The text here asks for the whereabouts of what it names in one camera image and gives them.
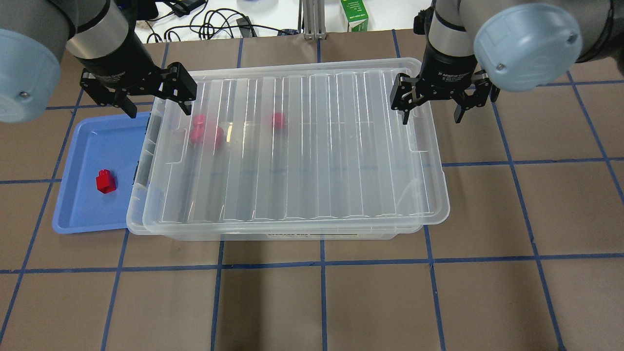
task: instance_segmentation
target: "brown table surface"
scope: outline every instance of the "brown table surface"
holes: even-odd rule
[[[200,70],[420,58],[423,47],[383,31],[147,49]],[[55,233],[74,126],[121,113],[79,97],[71,55],[62,70],[41,118],[0,125],[2,351],[623,348],[624,80],[612,60],[503,92],[459,125],[453,102],[433,102],[451,215],[356,242]]]

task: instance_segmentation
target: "light blue robot joint cap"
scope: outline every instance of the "light blue robot joint cap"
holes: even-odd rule
[[[574,64],[582,47],[578,22],[569,12],[537,3],[492,16],[474,40],[477,60],[506,91],[528,91],[554,81]]]
[[[0,29],[0,121],[26,122],[43,114],[61,78],[61,65],[43,44]]]

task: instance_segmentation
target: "red plastic object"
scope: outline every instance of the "red plastic object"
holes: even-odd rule
[[[282,129],[286,126],[286,117],[282,112],[276,112],[273,114],[273,128]]]
[[[215,150],[219,149],[219,147],[221,147],[221,144],[223,143],[223,135],[225,134],[225,132],[223,131],[223,128],[221,127],[217,127],[217,133],[215,134],[215,143],[214,146]]]
[[[111,191],[116,190],[117,184],[115,184],[115,178],[108,169],[102,169],[100,174],[95,177],[95,183],[97,184],[97,190],[108,194]]]
[[[188,133],[188,141],[193,145],[200,145],[204,143],[204,136],[213,136],[213,141],[206,141],[205,147],[209,147],[213,150],[217,150],[223,143],[223,135],[225,132],[214,122],[208,121],[206,116],[199,114],[193,117],[191,121],[191,131]]]
[[[199,114],[191,121],[191,131],[188,133],[188,140],[191,144],[197,145],[203,142],[203,135],[206,131],[206,116]]]

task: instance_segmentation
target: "blue tape grid line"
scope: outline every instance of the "blue tape grid line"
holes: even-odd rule
[[[615,81],[585,81],[585,82],[574,82],[574,83],[559,82],[559,83],[548,83],[545,86],[547,87],[565,87],[565,86],[571,86],[571,85],[592,86],[592,85],[599,85],[599,84],[623,84],[623,83],[624,83],[624,79],[615,80]]]
[[[321,63],[321,39],[316,40],[316,62]],[[327,280],[326,280],[326,262],[325,262],[325,240],[319,243],[319,256],[321,266],[321,344],[323,351],[327,351]]]
[[[598,136],[596,127],[593,125],[592,118],[589,116],[589,113],[587,112],[587,108],[585,107],[585,104],[583,103],[583,99],[581,98],[581,95],[578,92],[577,83],[574,82],[574,79],[572,78],[572,75],[570,74],[569,71],[568,71],[568,79],[570,80],[570,83],[572,84],[572,89],[574,90],[574,94],[576,95],[578,103],[581,106],[581,110],[583,110],[583,115],[585,115],[587,124],[589,124],[589,128],[592,130],[593,137],[594,139],[596,139],[596,144],[598,144],[598,148],[600,149],[600,153],[602,154],[602,160],[605,161],[605,163],[607,164],[607,168],[609,170],[609,173],[611,173],[611,178],[613,179],[613,184],[615,185],[618,195],[620,196],[620,200],[624,204],[624,193],[622,192],[622,187],[620,186],[618,177],[615,175],[615,171],[613,170],[613,166],[611,165],[611,160],[607,156],[607,152],[602,144],[602,141],[600,140],[600,137]]]
[[[624,252],[601,254],[562,254],[539,255],[540,260],[588,260],[588,259],[624,259]],[[535,260],[535,256],[490,256],[490,257],[447,257],[433,258],[436,264],[461,264],[474,262],[518,262]],[[353,266],[353,265],[394,265],[394,264],[430,264],[426,259],[384,259],[384,260],[337,260],[337,261],[302,261],[280,262],[270,264],[207,264],[207,265],[166,265],[122,267],[122,272],[170,272],[175,270],[236,270],[236,269],[279,269],[293,267],[322,267],[322,266]],[[85,267],[85,268],[35,268],[26,269],[24,274],[53,274],[53,273],[99,273],[116,272],[116,267]],[[3,269],[0,274],[20,274],[21,269]]]
[[[162,62],[160,63],[160,68],[165,68],[165,64],[167,63],[167,54],[169,53],[169,42],[165,44],[165,52],[162,54]]]
[[[321,332],[323,338],[323,351],[327,351],[327,283],[325,262],[325,240],[321,240],[319,251],[321,254]]]
[[[624,161],[624,157],[609,157],[609,161]],[[562,160],[526,160],[516,161],[514,164],[566,164],[566,163],[587,163],[587,162],[604,162],[602,158],[589,159],[562,159]],[[442,163],[443,167],[472,167],[472,166],[508,166],[508,161],[483,161],[483,162],[446,162]],[[16,180],[0,180],[0,184],[33,184],[33,183],[60,183],[62,179],[16,179]]]
[[[125,248],[128,245],[128,236],[130,231],[125,230],[124,242],[121,245],[121,253],[119,254],[119,262],[117,263],[117,269],[115,270],[115,282],[113,283],[113,290],[110,293],[109,310],[106,313],[106,323],[104,324],[104,334],[102,336],[102,345],[100,351],[106,350],[106,342],[109,338],[110,320],[113,316],[113,308],[115,307],[115,298],[117,297],[117,287],[119,286],[119,277],[121,276],[122,267],[124,266]]]
[[[238,55],[236,68],[240,68],[243,57],[243,38],[238,42]],[[219,315],[219,299],[221,296],[221,276],[223,273],[223,249],[225,242],[219,243],[219,257],[217,259],[217,277],[215,278],[215,298],[212,304],[212,326],[210,328],[210,351],[214,351],[217,344],[217,322]]]
[[[433,304],[436,310],[437,333],[440,339],[441,351],[446,351],[446,341],[444,340],[444,328],[442,326],[442,312],[440,310],[440,299],[437,294],[436,268],[431,248],[431,238],[429,237],[429,226],[424,226],[425,242],[427,244],[427,263],[429,264],[429,276],[431,277],[431,291],[433,293]]]
[[[529,239],[531,241],[531,247],[533,248],[533,255],[535,259],[535,263],[537,264],[537,272],[539,273],[540,280],[542,282],[542,289],[544,290],[544,297],[546,299],[546,305],[548,307],[548,313],[550,314],[550,320],[552,322],[552,326],[555,332],[555,338],[557,339],[557,344],[559,346],[560,351],[565,351],[565,346],[563,344],[563,339],[561,337],[561,332],[559,331],[559,324],[557,322],[557,316],[555,315],[555,310],[552,306],[552,301],[550,299],[550,292],[548,290],[548,284],[546,283],[546,277],[544,276],[544,269],[542,268],[542,261],[539,257],[539,251],[537,250],[537,244],[535,243],[535,237],[533,235],[533,228],[531,226],[531,222],[529,220],[529,213],[527,211],[527,207],[525,205],[524,196],[522,195],[522,189],[520,188],[520,182],[518,180],[518,175],[515,171],[515,162],[512,157],[511,151],[509,149],[509,144],[507,143],[507,137],[505,136],[505,131],[503,130],[503,125],[500,120],[499,110],[496,107],[496,103],[492,103],[492,109],[494,110],[494,116],[496,117],[496,123],[498,124],[500,137],[503,141],[503,146],[505,147],[505,153],[507,154],[507,160],[509,161],[509,168],[511,169],[512,177],[514,178],[514,184],[516,192],[518,193],[518,200],[520,201],[520,207],[522,208],[522,214],[524,215],[524,221],[527,226],[527,232],[529,233]]]
[[[210,350],[215,350],[217,341],[217,317],[219,313],[219,297],[221,295],[221,274],[223,272],[223,248],[225,242],[219,243],[219,258],[217,264],[217,278],[215,279],[215,300],[212,305],[212,328],[210,331]]]
[[[135,102],[137,106],[143,105],[152,105],[152,101],[144,101],[144,102]],[[71,109],[101,109],[103,107],[110,107],[110,105],[100,106],[100,105],[80,105],[80,106],[51,106],[46,107],[46,110],[71,110]]]
[[[76,112],[78,111],[77,106],[80,104],[80,99],[82,99],[83,92],[84,91],[81,89],[80,93],[78,93],[78,99],[76,100],[76,104],[74,105],[75,108],[72,111],[72,117],[69,120],[69,124],[67,125],[67,130],[65,131],[65,138],[63,139],[63,143],[61,144],[59,156],[56,159],[56,164],[54,165],[54,171],[52,172],[52,177],[50,177],[50,179],[55,179],[56,174],[59,171],[61,159],[63,158],[63,153],[65,151],[65,147],[67,146],[67,140],[69,139],[69,134],[71,133],[72,126],[74,125],[74,120],[76,119]],[[11,296],[11,301],[9,302],[9,308],[7,309],[6,314],[4,315],[4,321],[2,322],[2,329],[0,329],[0,344],[2,344],[4,333],[6,332],[6,327],[9,323],[9,319],[11,318],[11,312],[13,311],[13,306],[15,305],[15,300],[17,299],[17,293],[19,292],[19,287],[22,284],[22,279],[24,278],[26,266],[28,265],[28,260],[31,256],[32,248],[34,246],[35,239],[37,238],[37,233],[39,232],[39,226],[41,225],[41,220],[43,219],[43,215],[46,211],[47,202],[50,199],[50,193],[52,192],[53,185],[54,185],[54,182],[50,182],[47,186],[46,196],[44,197],[43,204],[41,205],[41,210],[39,211],[39,217],[37,218],[35,228],[32,231],[31,241],[28,244],[28,249],[26,250],[24,261],[22,262],[22,267],[20,269],[19,276],[17,277],[17,282],[15,283],[15,288],[13,289],[13,295]]]

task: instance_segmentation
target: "ridged plastic surface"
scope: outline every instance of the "ridged plastic surface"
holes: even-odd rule
[[[396,74],[419,66],[193,73],[191,116],[155,103],[129,228],[180,240],[389,239],[441,222],[449,203],[429,104],[404,126],[388,103]]]

